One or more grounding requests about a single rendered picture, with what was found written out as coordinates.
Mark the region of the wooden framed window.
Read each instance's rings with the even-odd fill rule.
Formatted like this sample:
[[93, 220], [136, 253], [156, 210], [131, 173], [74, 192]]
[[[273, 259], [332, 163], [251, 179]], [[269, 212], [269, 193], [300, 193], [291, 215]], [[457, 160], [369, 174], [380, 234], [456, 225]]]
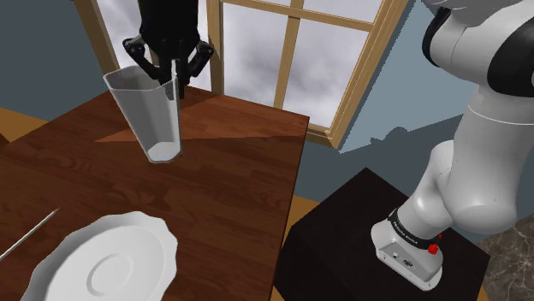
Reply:
[[377, 71], [378, 63], [386, 52], [388, 42], [394, 39], [393, 31], [400, 25], [401, 15], [413, 5], [413, 0], [381, 0], [375, 18], [372, 22], [367, 22], [305, 9], [304, 3], [306, 0], [291, 0], [289, 5], [263, 0], [199, 1], [206, 5], [208, 38], [217, 52], [211, 58], [211, 89], [219, 94], [224, 92], [223, 5], [228, 3], [248, 9], [279, 14], [287, 18], [273, 103], [273, 106], [278, 109], [283, 108], [287, 94], [288, 80], [294, 59], [294, 48], [297, 43], [300, 23], [303, 20], [368, 33], [363, 50], [354, 65], [351, 78], [347, 83], [343, 98], [339, 102], [332, 122], [327, 127], [312, 124], [307, 130], [307, 140], [332, 148], [340, 147], [345, 134], [348, 132], [349, 123], [357, 107], [362, 102], [365, 89], [371, 85], [371, 76]]

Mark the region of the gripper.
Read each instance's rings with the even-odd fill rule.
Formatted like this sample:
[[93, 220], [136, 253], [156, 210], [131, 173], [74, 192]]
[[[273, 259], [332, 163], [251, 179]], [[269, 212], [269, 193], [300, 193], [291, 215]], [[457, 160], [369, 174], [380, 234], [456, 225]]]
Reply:
[[[124, 50], [164, 87], [168, 99], [175, 99], [171, 62], [177, 58], [177, 91], [183, 99], [190, 78], [198, 77], [215, 53], [199, 37], [199, 0], [139, 0], [139, 11], [141, 36], [124, 39]], [[157, 55], [158, 67], [145, 58], [145, 44]]]

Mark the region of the dark robot stand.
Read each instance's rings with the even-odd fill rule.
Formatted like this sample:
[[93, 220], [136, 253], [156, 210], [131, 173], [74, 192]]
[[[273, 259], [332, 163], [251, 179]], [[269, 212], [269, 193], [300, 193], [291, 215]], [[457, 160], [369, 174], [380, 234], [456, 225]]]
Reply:
[[372, 226], [406, 201], [368, 168], [290, 229], [274, 286], [284, 301], [477, 301], [490, 256], [453, 229], [443, 233], [443, 273], [424, 292], [382, 263]]

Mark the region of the white scalloped plate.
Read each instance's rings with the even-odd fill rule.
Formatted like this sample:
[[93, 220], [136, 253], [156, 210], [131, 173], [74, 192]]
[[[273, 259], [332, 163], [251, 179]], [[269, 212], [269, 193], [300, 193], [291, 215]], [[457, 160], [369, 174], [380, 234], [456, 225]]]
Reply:
[[161, 218], [103, 216], [36, 266], [21, 301], [162, 301], [176, 276], [177, 246]]

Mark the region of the tall grey cup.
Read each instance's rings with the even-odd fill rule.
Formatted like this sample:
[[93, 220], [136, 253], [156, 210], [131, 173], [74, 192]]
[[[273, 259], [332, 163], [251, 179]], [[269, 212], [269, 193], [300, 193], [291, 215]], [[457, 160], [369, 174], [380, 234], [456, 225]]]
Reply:
[[132, 65], [106, 74], [104, 82], [149, 162], [170, 162], [181, 153], [175, 78], [161, 84]]

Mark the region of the thin grey metal stick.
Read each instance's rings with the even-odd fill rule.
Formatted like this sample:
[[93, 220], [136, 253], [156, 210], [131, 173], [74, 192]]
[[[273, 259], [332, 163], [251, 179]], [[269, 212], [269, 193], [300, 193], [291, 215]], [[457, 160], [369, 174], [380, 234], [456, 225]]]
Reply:
[[20, 239], [18, 239], [14, 244], [12, 244], [2, 255], [0, 255], [0, 261], [7, 257], [12, 251], [14, 251], [19, 245], [21, 245], [25, 240], [27, 240], [33, 233], [40, 229], [52, 216], [54, 216], [60, 208], [57, 208], [50, 212], [43, 220], [41, 220], [37, 225], [31, 228], [27, 233], [25, 233]]

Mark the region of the brown wooden table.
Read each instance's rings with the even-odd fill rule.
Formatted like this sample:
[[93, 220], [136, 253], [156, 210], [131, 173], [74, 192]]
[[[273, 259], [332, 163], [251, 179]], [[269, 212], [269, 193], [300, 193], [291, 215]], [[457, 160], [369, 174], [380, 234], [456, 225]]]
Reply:
[[187, 88], [181, 154], [150, 163], [109, 93], [0, 148], [0, 301], [20, 301], [35, 266], [99, 217], [141, 211], [176, 236], [163, 301], [269, 301], [308, 120]]

